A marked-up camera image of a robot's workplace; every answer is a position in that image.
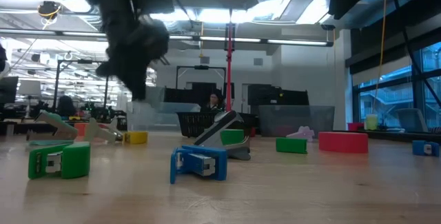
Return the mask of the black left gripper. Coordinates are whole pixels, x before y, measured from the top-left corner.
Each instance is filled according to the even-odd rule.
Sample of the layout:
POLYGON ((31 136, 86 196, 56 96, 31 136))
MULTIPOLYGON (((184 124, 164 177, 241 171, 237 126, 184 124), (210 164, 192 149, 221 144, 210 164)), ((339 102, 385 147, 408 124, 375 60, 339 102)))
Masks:
POLYGON ((168 51, 170 34, 162 21, 140 21, 122 14, 103 15, 108 60, 96 69, 99 77, 118 77, 132 93, 134 100, 142 101, 146 93, 148 65, 168 51))

